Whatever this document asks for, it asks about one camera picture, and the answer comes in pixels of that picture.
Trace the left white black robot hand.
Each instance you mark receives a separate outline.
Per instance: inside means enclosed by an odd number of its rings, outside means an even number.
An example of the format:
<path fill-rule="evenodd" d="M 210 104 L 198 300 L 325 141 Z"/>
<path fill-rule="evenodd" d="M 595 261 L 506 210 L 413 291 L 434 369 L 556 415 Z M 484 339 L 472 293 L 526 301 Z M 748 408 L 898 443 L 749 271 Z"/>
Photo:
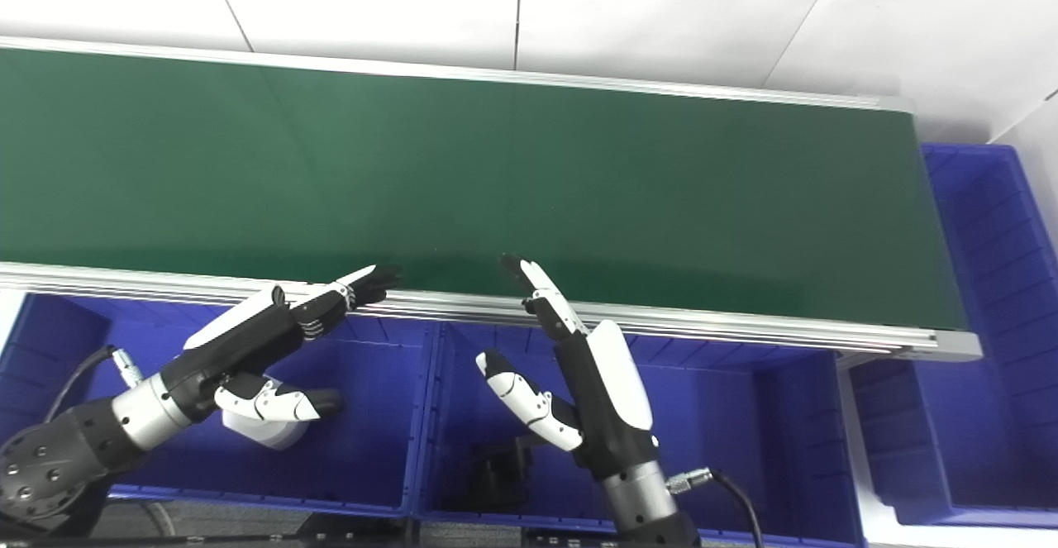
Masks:
<path fill-rule="evenodd" d="M 188 337 L 159 372 L 159 400 L 180 412 L 183 426 L 218 409 L 276 422 L 339 415 L 345 407 L 340 391 L 296 388 L 268 378 L 267 370 L 329 334 L 355 308 L 384 300 L 400 278 L 396 264 L 370 264 L 296 302 L 287 299 L 280 284 L 269 285 Z"/>

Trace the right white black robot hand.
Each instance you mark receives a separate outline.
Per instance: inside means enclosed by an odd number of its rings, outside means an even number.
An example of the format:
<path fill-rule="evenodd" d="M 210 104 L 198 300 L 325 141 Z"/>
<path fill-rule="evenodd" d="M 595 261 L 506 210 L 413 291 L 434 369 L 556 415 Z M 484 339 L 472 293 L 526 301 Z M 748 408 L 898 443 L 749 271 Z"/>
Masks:
<path fill-rule="evenodd" d="M 620 326 L 614 321 L 587 325 L 559 285 L 524 255 L 505 254 L 500 262 L 525 289 L 525 311 L 552 342 L 570 400 L 541 388 L 496 349 L 475 359 L 488 388 L 545 443 L 571 454 L 598 483 L 665 485 L 645 384 Z"/>

